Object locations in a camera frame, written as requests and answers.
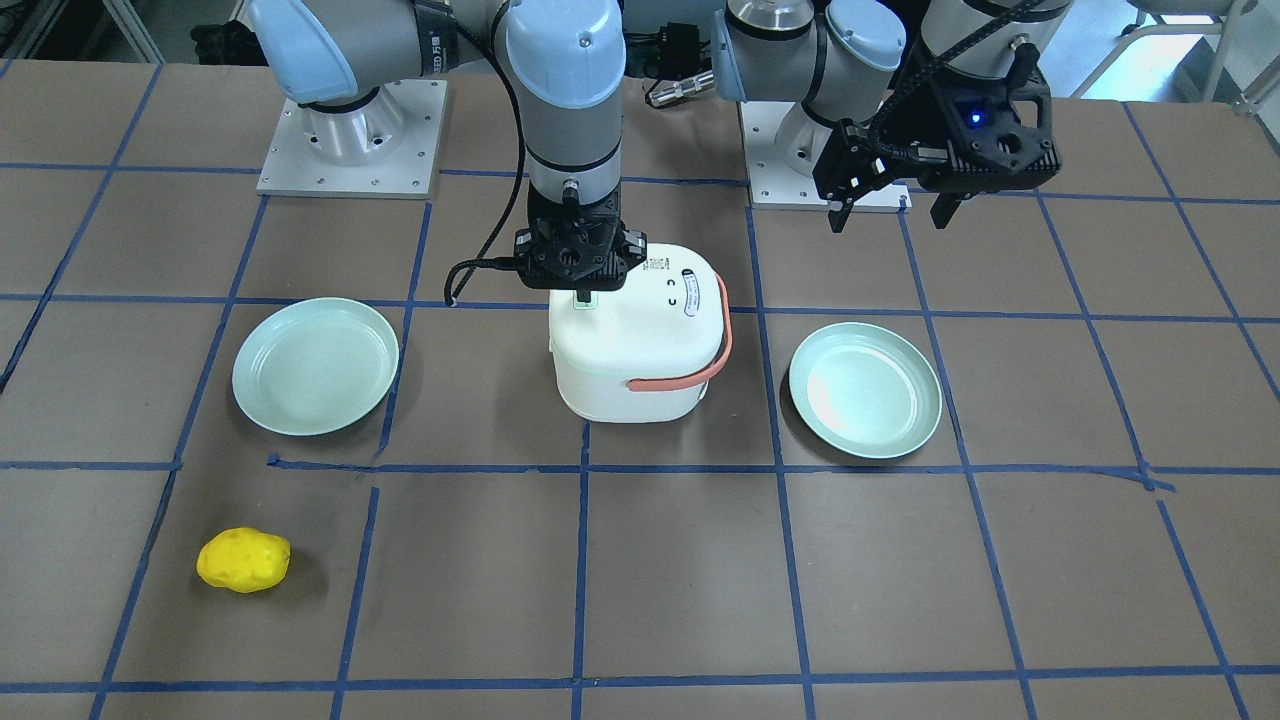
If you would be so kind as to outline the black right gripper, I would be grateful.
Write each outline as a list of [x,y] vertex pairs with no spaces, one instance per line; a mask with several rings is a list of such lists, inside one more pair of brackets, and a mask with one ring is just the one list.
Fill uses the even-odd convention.
[[527,193],[529,228],[515,243],[517,274],[535,290],[571,290],[573,309],[593,309],[593,292],[625,286],[646,260],[646,236],[627,231],[618,190],[595,202]]

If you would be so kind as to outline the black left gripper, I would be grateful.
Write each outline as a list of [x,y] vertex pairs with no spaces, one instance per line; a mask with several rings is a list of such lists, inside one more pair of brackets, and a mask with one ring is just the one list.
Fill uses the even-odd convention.
[[1056,177],[1050,87],[1039,70],[980,79],[942,70],[867,120],[844,118],[815,155],[812,177],[842,233],[854,200],[911,178],[936,192],[931,220],[946,229],[966,195],[1033,190]]

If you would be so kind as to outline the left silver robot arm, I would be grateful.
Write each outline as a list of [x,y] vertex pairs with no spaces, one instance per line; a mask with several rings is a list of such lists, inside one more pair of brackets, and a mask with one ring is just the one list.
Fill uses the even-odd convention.
[[980,193],[1034,190],[1062,160],[1042,50],[1068,1],[727,1],[710,44],[721,97],[786,102],[781,146],[833,232],[909,178],[943,229]]

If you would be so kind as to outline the pale green plate near right arm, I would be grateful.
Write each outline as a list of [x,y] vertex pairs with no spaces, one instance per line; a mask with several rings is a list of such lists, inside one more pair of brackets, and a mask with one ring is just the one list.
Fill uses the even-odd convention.
[[323,436],[355,424],[389,395],[399,350],[376,309],[352,299],[310,299],[271,314],[247,336],[230,387],[257,427]]

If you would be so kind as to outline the pale green plate near left arm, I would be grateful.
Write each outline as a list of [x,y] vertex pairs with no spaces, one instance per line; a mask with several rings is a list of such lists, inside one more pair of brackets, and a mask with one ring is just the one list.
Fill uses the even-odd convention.
[[803,423],[858,457],[904,457],[936,433],[943,410],[937,372],[902,336],[863,322],[812,332],[795,348],[787,387]]

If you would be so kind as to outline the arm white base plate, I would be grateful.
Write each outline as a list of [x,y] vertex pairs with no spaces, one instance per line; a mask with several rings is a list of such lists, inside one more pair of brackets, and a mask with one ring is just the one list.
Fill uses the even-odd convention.
[[817,191],[813,170],[831,128],[799,102],[741,102],[739,115],[751,205],[827,211],[829,201]]
[[443,79],[404,79],[344,113],[287,100],[256,190],[282,197],[426,201],[448,94]]

